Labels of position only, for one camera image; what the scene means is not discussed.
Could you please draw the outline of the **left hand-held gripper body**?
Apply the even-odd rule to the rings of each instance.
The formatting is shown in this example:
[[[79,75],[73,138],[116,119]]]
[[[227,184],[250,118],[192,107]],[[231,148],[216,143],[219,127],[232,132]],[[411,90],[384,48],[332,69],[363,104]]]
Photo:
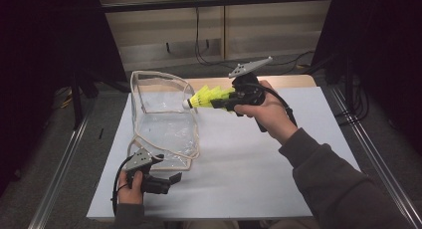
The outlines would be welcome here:
[[[126,164],[126,180],[128,186],[131,186],[134,175],[137,171],[141,171],[142,184],[140,191],[142,193],[167,194],[170,189],[169,179],[157,178],[149,174],[154,155],[146,149],[139,149]]]

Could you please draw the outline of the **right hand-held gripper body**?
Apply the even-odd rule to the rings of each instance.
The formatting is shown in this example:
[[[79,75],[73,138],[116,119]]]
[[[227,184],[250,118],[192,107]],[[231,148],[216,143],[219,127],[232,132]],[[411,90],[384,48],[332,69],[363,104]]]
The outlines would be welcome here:
[[[230,99],[234,99],[237,105],[261,105],[265,100],[265,93],[260,89],[260,84],[254,71],[272,61],[273,58],[268,57],[264,60],[239,64],[229,74],[229,78],[232,79],[232,87],[238,91],[238,97]]]

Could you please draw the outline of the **clear plastic bag beige trim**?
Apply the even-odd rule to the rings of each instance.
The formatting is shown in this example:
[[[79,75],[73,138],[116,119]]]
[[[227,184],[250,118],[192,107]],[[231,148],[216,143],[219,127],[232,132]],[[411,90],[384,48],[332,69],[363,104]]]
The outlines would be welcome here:
[[[197,111],[182,106],[194,95],[192,86],[170,74],[135,71],[130,88],[133,138],[127,153],[144,148],[164,156],[154,170],[188,170],[200,154]]]

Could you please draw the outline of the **person's right hand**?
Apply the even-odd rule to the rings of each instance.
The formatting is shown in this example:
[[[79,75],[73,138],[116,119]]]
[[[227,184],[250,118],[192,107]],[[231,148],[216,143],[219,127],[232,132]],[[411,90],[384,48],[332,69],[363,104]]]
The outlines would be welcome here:
[[[234,110],[240,115],[253,117],[268,134],[280,144],[285,144],[298,128],[289,119],[279,95],[265,80],[260,85],[270,92],[265,92],[265,100],[259,106],[235,105]]]

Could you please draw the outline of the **person's left hand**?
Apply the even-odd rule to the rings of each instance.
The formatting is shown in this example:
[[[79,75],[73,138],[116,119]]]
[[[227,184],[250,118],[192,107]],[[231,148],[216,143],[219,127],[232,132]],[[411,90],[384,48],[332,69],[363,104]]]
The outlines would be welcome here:
[[[122,171],[119,174],[117,187],[117,202],[119,204],[141,204],[143,196],[140,191],[142,184],[142,172],[137,171],[132,180],[131,186],[128,186],[126,180],[126,172]]]

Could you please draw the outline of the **black metal stand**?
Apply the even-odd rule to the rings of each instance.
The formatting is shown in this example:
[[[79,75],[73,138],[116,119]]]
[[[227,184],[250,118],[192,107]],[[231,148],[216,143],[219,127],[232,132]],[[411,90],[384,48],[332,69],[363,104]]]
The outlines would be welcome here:
[[[71,90],[75,115],[74,129],[77,129],[84,119],[81,94],[84,94],[88,99],[93,99],[99,94],[95,85],[94,73],[88,70],[73,71]]]

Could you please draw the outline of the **black horizontal bar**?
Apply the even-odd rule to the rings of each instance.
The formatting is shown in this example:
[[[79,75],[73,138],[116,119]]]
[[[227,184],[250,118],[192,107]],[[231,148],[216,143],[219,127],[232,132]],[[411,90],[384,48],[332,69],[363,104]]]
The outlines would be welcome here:
[[[325,0],[171,0],[159,2],[128,3],[128,4],[104,4],[100,11],[104,13],[152,11],[168,9],[184,9],[199,7],[221,7],[236,5],[293,3]]]

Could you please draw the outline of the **black curtain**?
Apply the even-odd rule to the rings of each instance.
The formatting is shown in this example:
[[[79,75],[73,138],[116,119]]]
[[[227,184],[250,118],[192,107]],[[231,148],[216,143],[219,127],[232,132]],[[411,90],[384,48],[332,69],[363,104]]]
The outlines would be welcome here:
[[[313,62],[335,82],[351,61],[365,89],[422,155],[422,0],[331,0]]]
[[[57,90],[126,74],[100,0],[0,0],[0,196],[24,166]]]

